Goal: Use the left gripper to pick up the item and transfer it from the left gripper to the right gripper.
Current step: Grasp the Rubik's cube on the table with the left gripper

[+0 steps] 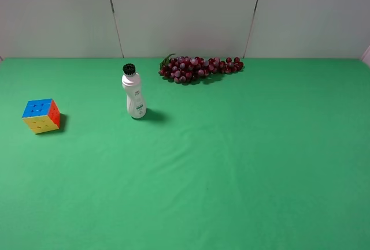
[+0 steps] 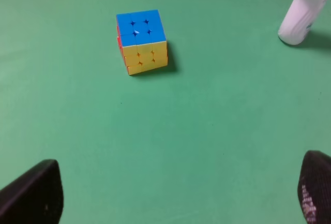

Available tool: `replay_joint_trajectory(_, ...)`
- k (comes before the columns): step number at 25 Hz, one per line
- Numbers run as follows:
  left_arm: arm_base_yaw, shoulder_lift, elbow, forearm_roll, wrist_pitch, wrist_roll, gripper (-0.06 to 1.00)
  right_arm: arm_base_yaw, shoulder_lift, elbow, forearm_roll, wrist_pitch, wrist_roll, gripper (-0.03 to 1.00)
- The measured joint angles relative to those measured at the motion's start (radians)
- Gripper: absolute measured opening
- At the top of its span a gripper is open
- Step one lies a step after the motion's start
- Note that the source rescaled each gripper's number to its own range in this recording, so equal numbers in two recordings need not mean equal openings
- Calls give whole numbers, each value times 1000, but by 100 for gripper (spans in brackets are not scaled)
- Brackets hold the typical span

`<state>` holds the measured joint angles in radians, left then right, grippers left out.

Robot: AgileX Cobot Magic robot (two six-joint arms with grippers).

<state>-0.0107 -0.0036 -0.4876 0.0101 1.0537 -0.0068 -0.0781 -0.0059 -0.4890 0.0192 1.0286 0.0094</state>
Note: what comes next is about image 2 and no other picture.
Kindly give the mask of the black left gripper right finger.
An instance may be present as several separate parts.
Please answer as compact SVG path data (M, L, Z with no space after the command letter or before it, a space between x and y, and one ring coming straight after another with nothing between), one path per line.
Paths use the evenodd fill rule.
M330 156L305 153L297 194L306 223L330 223Z

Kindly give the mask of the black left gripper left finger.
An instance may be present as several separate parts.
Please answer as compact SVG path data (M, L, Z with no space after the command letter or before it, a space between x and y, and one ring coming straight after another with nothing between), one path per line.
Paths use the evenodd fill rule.
M57 160L45 159L1 189L1 223L59 223L64 192Z

